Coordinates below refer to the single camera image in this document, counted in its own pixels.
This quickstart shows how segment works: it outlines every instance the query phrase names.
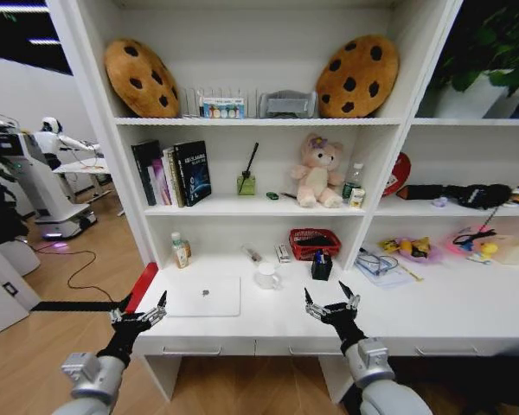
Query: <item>black stick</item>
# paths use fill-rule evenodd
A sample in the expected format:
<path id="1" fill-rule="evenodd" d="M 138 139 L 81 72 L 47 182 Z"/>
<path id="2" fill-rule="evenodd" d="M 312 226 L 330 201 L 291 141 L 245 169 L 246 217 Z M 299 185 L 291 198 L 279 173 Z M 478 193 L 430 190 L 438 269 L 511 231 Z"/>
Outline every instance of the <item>black stick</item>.
<path id="1" fill-rule="evenodd" d="M 256 151 L 258 150 L 259 146 L 260 146 L 259 143 L 256 143 L 253 146 L 253 151 L 252 151 L 252 155 L 250 156 L 250 161 L 248 162 L 248 167 L 246 168 L 245 171 L 242 172 L 242 183 L 240 184 L 238 195 L 240 195 L 240 192 L 242 191 L 242 187 L 244 186 L 244 181 L 250 176 L 250 167 L 252 167 L 253 158 L 256 157 Z"/>

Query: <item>pink teddy bear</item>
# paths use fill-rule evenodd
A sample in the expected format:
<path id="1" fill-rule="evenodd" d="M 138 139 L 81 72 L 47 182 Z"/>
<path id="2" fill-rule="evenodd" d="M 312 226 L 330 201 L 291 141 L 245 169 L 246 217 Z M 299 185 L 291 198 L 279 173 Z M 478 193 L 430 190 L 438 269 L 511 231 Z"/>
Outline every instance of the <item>pink teddy bear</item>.
<path id="1" fill-rule="evenodd" d="M 317 201 L 326 208 L 338 208 L 343 198 L 333 189 L 344 182 L 337 173 L 343 145 L 328 143 L 326 138 L 310 134 L 302 144 L 302 164 L 294 166 L 291 176 L 300 180 L 298 184 L 298 204 L 302 208 L 313 208 Z"/>

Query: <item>white mug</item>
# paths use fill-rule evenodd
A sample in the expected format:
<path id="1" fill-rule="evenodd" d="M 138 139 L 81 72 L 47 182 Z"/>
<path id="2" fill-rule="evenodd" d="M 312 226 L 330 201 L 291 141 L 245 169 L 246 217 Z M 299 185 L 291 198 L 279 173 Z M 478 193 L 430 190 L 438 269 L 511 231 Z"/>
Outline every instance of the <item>white mug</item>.
<path id="1" fill-rule="evenodd" d="M 264 290 L 277 290 L 280 287 L 280 277 L 275 272 L 275 265 L 262 262 L 253 274 L 253 280 Z"/>

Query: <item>drawer handle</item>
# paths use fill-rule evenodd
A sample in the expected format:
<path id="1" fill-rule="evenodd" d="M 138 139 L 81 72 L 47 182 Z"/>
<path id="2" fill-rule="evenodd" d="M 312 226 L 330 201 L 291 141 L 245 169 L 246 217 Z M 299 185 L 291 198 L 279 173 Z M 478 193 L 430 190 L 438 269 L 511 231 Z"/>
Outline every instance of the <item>drawer handle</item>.
<path id="1" fill-rule="evenodd" d="M 221 354 L 222 346 L 219 346 L 218 350 L 215 350 L 214 352 L 188 352 L 186 350 L 176 352 L 176 351 L 169 351 L 165 346 L 162 348 L 162 355 L 164 356 L 219 356 Z"/>
<path id="2" fill-rule="evenodd" d="M 471 348 L 467 350 L 457 350 L 453 352 L 446 352 L 444 350 L 434 350 L 430 352 L 426 352 L 420 348 L 415 348 L 415 351 L 419 356 L 466 356 L 466 355 L 472 355 L 472 356 L 479 356 L 480 353 L 478 349 L 475 346 L 471 346 Z"/>
<path id="3" fill-rule="evenodd" d="M 294 352 L 292 347 L 288 347 L 288 351 L 292 356 L 342 356 L 340 352 Z"/>

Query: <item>white desk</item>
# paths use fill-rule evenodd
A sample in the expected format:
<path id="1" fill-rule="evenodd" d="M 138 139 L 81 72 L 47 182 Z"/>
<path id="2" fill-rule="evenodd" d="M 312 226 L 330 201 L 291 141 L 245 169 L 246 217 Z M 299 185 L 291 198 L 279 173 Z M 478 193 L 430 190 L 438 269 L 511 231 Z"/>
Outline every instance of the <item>white desk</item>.
<path id="1" fill-rule="evenodd" d="M 110 170 L 107 168 L 106 160 L 104 158 L 88 158 L 85 160 L 62 164 L 57 169 L 52 170 L 53 173 L 60 175 L 60 180 L 62 182 L 62 187 L 67 191 L 69 195 L 69 199 L 75 203 L 76 198 L 71 186 L 69 186 L 69 182 L 65 177 L 66 173 L 82 173 L 89 175 L 91 182 L 94 186 L 94 196 L 85 201 L 85 203 L 90 203 L 103 197 L 111 192 L 111 190 L 104 190 L 98 180 L 96 179 L 96 175 L 109 175 Z"/>
<path id="2" fill-rule="evenodd" d="M 193 260 L 183 270 L 173 264 L 160 270 L 138 307 L 138 311 L 149 310 L 167 290 L 167 316 L 140 335 L 134 348 L 166 399 L 175 386 L 181 356 L 315 355 L 330 396 L 338 402 L 353 383 L 340 355 L 340 341 L 332 327 L 304 311 L 305 286 L 316 303 L 342 301 L 338 279 L 362 296 L 358 326 L 366 335 L 381 338 L 392 355 L 494 355 L 519 348 L 517 267 L 482 265 L 452 256 L 441 265 L 408 262 L 407 267 L 425 280 L 383 290 L 357 269 L 343 272 L 338 265 L 329 282 L 314 281 L 309 263 L 293 261 L 279 268 L 284 288 L 269 291 L 254 284 L 253 265 L 240 252 L 198 252 Z M 457 261 L 468 272 L 456 272 Z M 229 273 L 241 276 L 240 316 L 169 317 L 170 275 L 215 278 Z"/>

